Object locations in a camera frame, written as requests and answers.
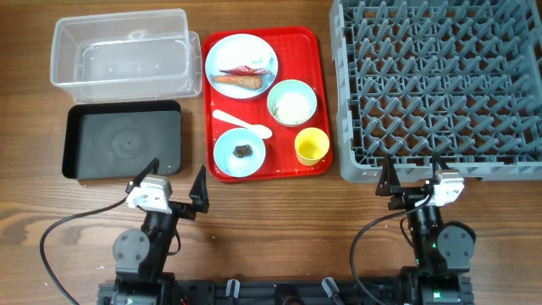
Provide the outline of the red snack wrapper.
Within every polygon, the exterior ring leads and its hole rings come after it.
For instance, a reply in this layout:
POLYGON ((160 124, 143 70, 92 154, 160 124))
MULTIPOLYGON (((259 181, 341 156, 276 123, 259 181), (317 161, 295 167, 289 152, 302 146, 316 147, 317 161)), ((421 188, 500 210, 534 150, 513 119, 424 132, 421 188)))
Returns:
POLYGON ((227 75, 240 75, 240 76, 259 76, 259 75, 270 75, 271 72, 267 69, 254 69, 247 65, 237 66, 232 69, 221 69, 220 72, 227 75))

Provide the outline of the dark food scrap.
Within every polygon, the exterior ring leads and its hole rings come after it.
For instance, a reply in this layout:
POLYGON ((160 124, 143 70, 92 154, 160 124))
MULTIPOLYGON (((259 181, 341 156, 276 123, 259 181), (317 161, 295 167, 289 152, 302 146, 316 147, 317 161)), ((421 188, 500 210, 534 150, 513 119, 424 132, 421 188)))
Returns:
POLYGON ((236 146, 233 151, 233 155, 236 158, 246 158, 253 154, 252 146, 249 144, 236 146))

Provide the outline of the light green bowl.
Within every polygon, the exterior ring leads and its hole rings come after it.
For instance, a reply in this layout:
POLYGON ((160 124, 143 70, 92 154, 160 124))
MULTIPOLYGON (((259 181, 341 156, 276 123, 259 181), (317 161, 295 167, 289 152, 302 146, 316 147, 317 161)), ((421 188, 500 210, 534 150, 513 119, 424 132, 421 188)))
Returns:
POLYGON ((273 115, 272 115, 272 107, 274 106, 275 101, 284 93, 287 92, 297 92, 301 93, 311 104, 311 115, 309 119, 316 113, 317 106, 318 106, 318 99, 316 96, 315 91, 305 82, 302 82, 300 80, 283 80, 279 83, 277 83, 275 86, 272 87, 272 89, 269 91, 268 98, 267 98, 267 106, 268 111, 270 112, 271 116, 281 125, 286 127, 297 127, 300 125, 305 124, 308 122, 308 120, 302 122, 299 125, 286 125, 283 123, 280 123, 273 115))

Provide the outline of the orange carrot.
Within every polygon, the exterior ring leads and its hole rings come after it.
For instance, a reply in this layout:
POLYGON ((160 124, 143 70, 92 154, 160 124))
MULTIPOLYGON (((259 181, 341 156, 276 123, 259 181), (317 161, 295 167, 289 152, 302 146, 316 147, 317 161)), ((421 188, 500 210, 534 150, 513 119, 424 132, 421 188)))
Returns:
POLYGON ((249 90, 259 90, 263 87, 262 79, 256 75, 215 75, 212 81, 249 90))

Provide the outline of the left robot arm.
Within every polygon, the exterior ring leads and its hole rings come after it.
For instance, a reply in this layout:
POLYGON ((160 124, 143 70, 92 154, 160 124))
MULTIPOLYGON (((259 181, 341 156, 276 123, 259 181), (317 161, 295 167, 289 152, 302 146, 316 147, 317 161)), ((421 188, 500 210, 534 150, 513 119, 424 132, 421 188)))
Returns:
POLYGON ((206 168, 202 166, 189 192, 190 203, 170 199, 169 178, 158 174, 159 160, 154 158, 127 185, 125 201, 130 208, 146 213, 139 230, 127 230, 113 244, 116 277, 110 287, 100 286, 98 304, 185 304, 185 293, 175 275, 163 271, 170 249, 179 240, 180 219, 193 220, 207 213, 206 168))

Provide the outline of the white rice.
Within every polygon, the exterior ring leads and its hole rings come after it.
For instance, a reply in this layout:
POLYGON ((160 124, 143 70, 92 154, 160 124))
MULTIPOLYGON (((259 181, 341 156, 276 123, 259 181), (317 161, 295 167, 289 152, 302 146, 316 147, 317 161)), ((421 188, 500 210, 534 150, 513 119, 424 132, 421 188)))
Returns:
POLYGON ((287 92, 281 95, 272 107, 272 115, 286 125, 299 125, 309 119, 311 104, 297 92, 287 92))

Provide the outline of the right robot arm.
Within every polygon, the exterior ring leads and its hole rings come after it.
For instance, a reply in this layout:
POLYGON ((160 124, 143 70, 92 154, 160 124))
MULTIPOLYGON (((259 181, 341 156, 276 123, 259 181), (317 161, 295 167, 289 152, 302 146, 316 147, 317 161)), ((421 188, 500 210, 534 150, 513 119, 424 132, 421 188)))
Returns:
POLYGON ((401 268, 394 284, 398 304, 474 303, 470 270, 476 234, 467 225, 444 222, 440 209, 454 202, 464 189, 457 169, 432 158, 433 176, 423 186, 403 187, 391 157, 384 158, 376 195, 389 197, 390 210, 404 210, 417 265, 401 268))

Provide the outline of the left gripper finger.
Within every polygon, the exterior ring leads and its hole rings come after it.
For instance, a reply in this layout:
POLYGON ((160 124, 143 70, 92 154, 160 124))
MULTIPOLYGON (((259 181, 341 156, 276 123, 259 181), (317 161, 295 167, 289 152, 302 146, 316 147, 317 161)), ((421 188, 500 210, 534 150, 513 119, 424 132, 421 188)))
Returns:
POLYGON ((202 165, 189 192, 193 202, 208 202, 206 166, 202 165))
POLYGON ((154 158, 138 175, 136 175, 127 185, 125 192, 131 193, 135 187, 139 187, 147 175, 156 175, 159 168, 159 159, 154 158))

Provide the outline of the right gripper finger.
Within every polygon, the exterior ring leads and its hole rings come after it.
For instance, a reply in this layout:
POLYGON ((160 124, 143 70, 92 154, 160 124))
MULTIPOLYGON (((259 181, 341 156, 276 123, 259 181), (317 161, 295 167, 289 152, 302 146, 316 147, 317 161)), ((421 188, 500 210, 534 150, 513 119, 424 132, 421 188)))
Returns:
POLYGON ((449 169, 449 166, 443 161, 440 154, 437 152, 434 152, 432 154, 431 161, 432 161, 432 169, 434 172, 440 169, 449 169))
POLYGON ((384 157, 383 167, 377 188, 376 196, 391 197, 401 191, 401 183, 395 171, 393 161, 389 154, 384 157))

